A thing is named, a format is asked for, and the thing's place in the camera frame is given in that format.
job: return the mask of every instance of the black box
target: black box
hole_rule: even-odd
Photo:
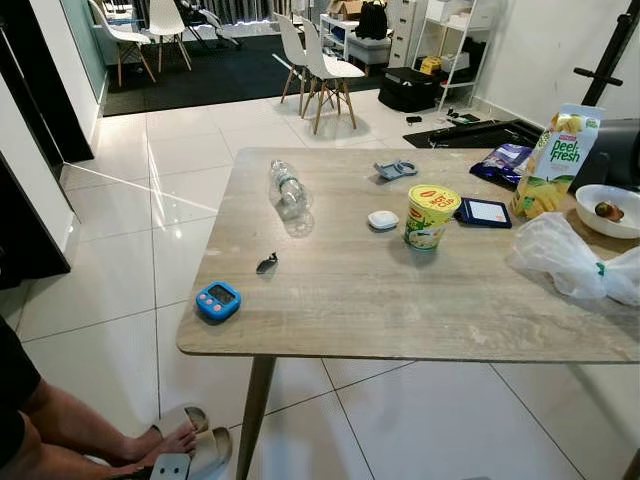
[[[401,112],[433,108],[438,80],[409,67],[385,68],[378,100]]]

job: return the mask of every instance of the juice carton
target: juice carton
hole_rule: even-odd
[[[603,113],[601,108],[569,104],[556,113],[521,172],[511,200],[516,215],[535,218],[557,210],[596,141]]]

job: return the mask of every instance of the black rug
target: black rug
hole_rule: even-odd
[[[286,61],[280,35],[242,38],[242,48],[207,41],[207,51],[197,42],[187,42],[192,71],[188,71],[177,45],[163,48],[162,73],[157,73],[158,48],[143,47],[157,83],[153,83],[141,64],[123,68],[122,88],[118,87],[115,67],[110,68],[109,90],[104,116],[152,112],[238,102],[282,94],[288,70],[275,58]],[[381,68],[372,68],[369,77],[349,82],[352,91],[379,88]],[[297,92],[297,83],[290,93]]]

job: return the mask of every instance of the white bowl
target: white bowl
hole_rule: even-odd
[[[640,195],[622,188],[608,185],[585,185],[576,191],[578,216],[588,226],[610,237],[640,237]],[[618,206],[624,217],[620,222],[612,222],[596,215],[595,208],[600,202],[611,202]]]

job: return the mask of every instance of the snack packet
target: snack packet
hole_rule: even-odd
[[[526,168],[532,150],[530,147],[505,143],[471,167],[469,172],[514,190],[520,181],[520,173],[516,169]]]
[[[604,110],[565,104],[551,119],[529,156],[511,201],[518,216],[553,212],[587,158],[598,136]]]

